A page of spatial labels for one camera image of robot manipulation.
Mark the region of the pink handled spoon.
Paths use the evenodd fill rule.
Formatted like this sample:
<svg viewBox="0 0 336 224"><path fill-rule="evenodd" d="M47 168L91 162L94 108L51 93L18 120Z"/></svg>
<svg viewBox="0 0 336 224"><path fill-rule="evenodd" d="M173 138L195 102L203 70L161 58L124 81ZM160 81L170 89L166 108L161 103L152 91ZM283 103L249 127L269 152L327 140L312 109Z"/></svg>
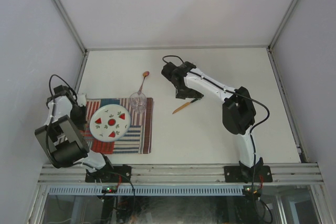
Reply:
<svg viewBox="0 0 336 224"><path fill-rule="evenodd" d="M142 74L142 77L143 77L143 80L142 80L142 83L140 85L140 88L137 92L138 95L140 95L142 93L142 89L143 89L143 85L144 85L144 82L145 82L145 79L146 77L148 77L150 75L150 72L149 71L145 71L143 74Z"/></svg>

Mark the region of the gold knife green handle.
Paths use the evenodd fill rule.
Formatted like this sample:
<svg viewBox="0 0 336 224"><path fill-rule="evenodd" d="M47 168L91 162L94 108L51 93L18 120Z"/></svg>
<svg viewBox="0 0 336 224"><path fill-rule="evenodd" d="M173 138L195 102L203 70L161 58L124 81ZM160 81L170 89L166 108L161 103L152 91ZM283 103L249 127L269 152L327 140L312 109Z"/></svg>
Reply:
<svg viewBox="0 0 336 224"><path fill-rule="evenodd" d="M196 102L196 101L198 101L198 99L193 99L192 101L189 101L189 102L184 103L183 105L181 105L180 107L178 107L177 109L175 109L175 110L172 112L172 114L175 114L175 113L181 111L182 109L184 109L185 107L191 105L192 103L194 103L194 102Z"/></svg>

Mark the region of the white watermelon pattern plate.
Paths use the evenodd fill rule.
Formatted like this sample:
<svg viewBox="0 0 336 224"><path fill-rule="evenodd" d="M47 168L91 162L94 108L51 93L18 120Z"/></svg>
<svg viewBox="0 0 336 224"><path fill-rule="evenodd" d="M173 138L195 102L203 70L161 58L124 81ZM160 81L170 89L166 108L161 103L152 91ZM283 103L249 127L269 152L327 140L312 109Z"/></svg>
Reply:
<svg viewBox="0 0 336 224"><path fill-rule="evenodd" d="M91 117L89 130L101 142L114 142L123 137L131 126L129 111L118 104L99 108Z"/></svg>

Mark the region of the clear drinking glass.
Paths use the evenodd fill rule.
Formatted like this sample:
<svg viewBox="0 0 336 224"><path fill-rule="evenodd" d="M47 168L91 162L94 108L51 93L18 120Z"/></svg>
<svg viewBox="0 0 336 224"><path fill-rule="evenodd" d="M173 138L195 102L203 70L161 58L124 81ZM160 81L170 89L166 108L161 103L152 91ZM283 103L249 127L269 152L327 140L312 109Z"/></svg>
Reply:
<svg viewBox="0 0 336 224"><path fill-rule="evenodd" d="M146 110L146 96L141 92L135 92L129 97L129 103L132 109L141 114Z"/></svg>

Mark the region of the striped patchwork placemat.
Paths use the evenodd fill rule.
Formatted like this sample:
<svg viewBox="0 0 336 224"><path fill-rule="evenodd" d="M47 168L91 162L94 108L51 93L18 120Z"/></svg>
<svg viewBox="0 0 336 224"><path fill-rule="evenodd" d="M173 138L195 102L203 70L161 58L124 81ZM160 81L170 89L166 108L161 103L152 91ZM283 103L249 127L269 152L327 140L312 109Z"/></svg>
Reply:
<svg viewBox="0 0 336 224"><path fill-rule="evenodd" d="M106 143L92 135L89 123L98 109L111 104L120 105L130 113L131 125L119 140ZM151 152L153 98L147 98L146 111L141 114L131 108L128 98L88 99L86 109L87 124L82 134L92 151L102 154L149 154Z"/></svg>

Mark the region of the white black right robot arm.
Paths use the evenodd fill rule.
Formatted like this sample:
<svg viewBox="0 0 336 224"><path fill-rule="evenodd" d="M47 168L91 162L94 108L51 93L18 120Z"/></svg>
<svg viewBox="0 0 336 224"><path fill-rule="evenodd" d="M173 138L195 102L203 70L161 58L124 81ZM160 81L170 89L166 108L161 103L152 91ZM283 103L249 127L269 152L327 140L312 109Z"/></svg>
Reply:
<svg viewBox="0 0 336 224"><path fill-rule="evenodd" d="M249 91L224 85L200 71L196 65L186 61L176 66L172 62L164 61L161 74L175 87L177 99L200 100L210 94L221 102L222 123L225 129L239 136L239 164L242 178L252 182L260 175L257 166L261 157L256 152L253 129L256 126L256 110Z"/></svg>

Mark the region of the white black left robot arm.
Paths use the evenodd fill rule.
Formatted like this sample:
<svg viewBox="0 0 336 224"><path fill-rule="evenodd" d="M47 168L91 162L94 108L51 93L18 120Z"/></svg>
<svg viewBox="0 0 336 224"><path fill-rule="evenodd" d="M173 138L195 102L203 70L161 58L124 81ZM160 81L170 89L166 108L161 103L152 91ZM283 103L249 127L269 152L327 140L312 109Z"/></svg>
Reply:
<svg viewBox="0 0 336 224"><path fill-rule="evenodd" d="M83 133L86 129L86 96L71 87L59 85L46 103L49 112L35 137L55 168L84 166L103 182L113 180L115 169L108 158L90 150Z"/></svg>

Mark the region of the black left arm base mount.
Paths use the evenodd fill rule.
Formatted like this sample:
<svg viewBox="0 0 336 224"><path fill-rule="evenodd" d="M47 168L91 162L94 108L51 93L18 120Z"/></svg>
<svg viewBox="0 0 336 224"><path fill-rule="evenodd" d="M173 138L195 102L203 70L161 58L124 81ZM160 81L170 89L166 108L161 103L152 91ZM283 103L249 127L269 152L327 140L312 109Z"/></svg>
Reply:
<svg viewBox="0 0 336 224"><path fill-rule="evenodd" d="M119 177L123 183L127 183L127 179L131 179L132 167L128 165L113 166L110 167L106 165L102 169L96 172L86 173L85 182L86 183L117 183Z"/></svg>

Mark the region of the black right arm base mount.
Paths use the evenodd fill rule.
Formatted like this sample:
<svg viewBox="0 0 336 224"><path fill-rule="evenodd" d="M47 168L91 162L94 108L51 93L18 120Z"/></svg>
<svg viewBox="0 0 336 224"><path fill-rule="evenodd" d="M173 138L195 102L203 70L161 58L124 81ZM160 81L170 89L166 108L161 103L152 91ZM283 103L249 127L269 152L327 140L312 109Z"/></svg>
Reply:
<svg viewBox="0 0 336 224"><path fill-rule="evenodd" d="M273 177L269 166L263 165L257 168L246 168L241 166L224 167L225 182L227 183L272 183Z"/></svg>

